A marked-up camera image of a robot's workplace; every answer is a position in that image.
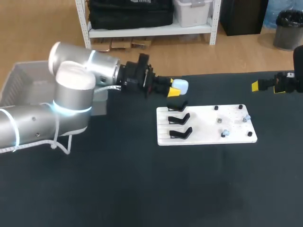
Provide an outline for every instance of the black peg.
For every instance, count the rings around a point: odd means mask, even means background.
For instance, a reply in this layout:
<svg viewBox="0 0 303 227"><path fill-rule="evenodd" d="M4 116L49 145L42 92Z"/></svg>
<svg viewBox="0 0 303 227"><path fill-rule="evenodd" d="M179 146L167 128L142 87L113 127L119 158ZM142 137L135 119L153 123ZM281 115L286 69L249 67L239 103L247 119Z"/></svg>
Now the black peg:
<svg viewBox="0 0 303 227"><path fill-rule="evenodd" d="M167 105L167 108L169 109L169 111L179 111L179 112L183 112L184 109L187 107L188 105L188 101L185 101L182 106L177 106L177 105Z"/></svg>
<svg viewBox="0 0 303 227"><path fill-rule="evenodd" d="M193 128L189 127L186 132L182 133L179 131L169 131L169 135L171 139L183 139L186 140L189 135L193 132Z"/></svg>
<svg viewBox="0 0 303 227"><path fill-rule="evenodd" d="M169 123L170 124L180 124L180 125L185 125L186 122L190 118L190 113L187 113L183 119L177 118L177 117L171 117L169 116Z"/></svg>

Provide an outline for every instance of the black cabinet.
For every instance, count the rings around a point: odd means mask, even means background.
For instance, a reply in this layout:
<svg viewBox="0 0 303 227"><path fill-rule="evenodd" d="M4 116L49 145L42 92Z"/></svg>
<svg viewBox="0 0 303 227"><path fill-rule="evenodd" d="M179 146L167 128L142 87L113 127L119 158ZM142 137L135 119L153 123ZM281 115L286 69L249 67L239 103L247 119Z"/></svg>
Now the black cabinet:
<svg viewBox="0 0 303 227"><path fill-rule="evenodd" d="M227 35L260 34L268 0L223 0L220 22Z"/></svg>

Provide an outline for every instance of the metal shelf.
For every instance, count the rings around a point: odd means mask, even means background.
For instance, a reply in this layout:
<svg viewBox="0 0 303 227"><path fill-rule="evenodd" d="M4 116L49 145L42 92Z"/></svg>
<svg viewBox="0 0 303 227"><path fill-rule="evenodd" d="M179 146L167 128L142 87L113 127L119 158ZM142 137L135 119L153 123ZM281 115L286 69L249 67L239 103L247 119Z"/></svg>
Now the metal shelf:
<svg viewBox="0 0 303 227"><path fill-rule="evenodd" d="M105 30L98 29L89 30L90 38L105 38L105 37L129 37L129 36L152 36L152 35L182 35L182 34L202 34L211 33L212 27L210 24L181 27L179 23L174 20L172 25L161 27L137 28L137 29L123 29L123 30Z"/></svg>
<svg viewBox="0 0 303 227"><path fill-rule="evenodd" d="M105 30L92 29L90 22L86 23L85 0L75 0L79 21L83 33L86 48L91 48L90 38L106 37L130 37L130 36L154 36L154 35L185 35L185 34L204 34L211 33L210 45L214 45L217 36L217 28L220 15L221 0L214 0L213 18L209 18L206 25L181 27L174 19L172 25L150 28L122 29L122 30Z"/></svg>

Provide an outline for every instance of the black tabletop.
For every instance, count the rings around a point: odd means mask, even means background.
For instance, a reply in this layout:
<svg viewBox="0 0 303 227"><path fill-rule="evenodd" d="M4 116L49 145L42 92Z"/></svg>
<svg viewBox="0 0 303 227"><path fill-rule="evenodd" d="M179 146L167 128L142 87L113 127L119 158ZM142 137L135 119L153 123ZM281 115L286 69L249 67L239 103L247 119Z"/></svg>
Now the black tabletop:
<svg viewBox="0 0 303 227"><path fill-rule="evenodd" d="M162 97L113 91L69 156L0 155L3 227L301 227L303 95L251 92L273 72L189 76L189 105L245 104L255 144L160 147Z"/></svg>

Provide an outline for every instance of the white plastic board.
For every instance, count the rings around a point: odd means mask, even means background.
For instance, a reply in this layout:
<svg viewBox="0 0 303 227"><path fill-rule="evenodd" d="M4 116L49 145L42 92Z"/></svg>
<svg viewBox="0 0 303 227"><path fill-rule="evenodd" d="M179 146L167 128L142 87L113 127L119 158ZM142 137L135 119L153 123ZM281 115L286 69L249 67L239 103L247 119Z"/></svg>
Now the white plastic board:
<svg viewBox="0 0 303 227"><path fill-rule="evenodd" d="M251 120L243 122L243 118L249 114L245 105L242 109L239 109L239 105L218 107L215 110L214 105L187 106L183 112L169 111L167 107L157 108L158 144L173 146L257 142ZM190 118L185 125L170 124L168 121L169 116L183 119L187 113L190 113ZM189 127L193 128L193 132L186 140L171 138L169 135L170 130L185 132ZM230 135L222 138L224 130L228 130Z"/></svg>

